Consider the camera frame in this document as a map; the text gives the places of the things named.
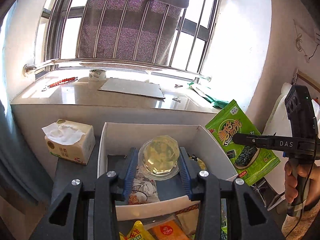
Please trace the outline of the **right hand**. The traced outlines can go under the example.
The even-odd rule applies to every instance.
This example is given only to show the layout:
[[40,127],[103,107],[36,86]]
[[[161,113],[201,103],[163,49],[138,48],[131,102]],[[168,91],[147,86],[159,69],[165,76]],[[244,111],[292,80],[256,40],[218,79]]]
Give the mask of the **right hand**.
[[[306,178],[310,165],[299,165],[297,167],[297,174],[301,177]],[[292,174],[292,167],[289,161],[285,164],[285,199],[288,203],[292,203],[295,198],[298,196],[298,191],[296,189],[298,181],[295,176]],[[310,174],[310,186],[308,197],[306,199],[306,207],[312,208],[319,202],[319,166],[316,164],[313,165],[311,174]]]

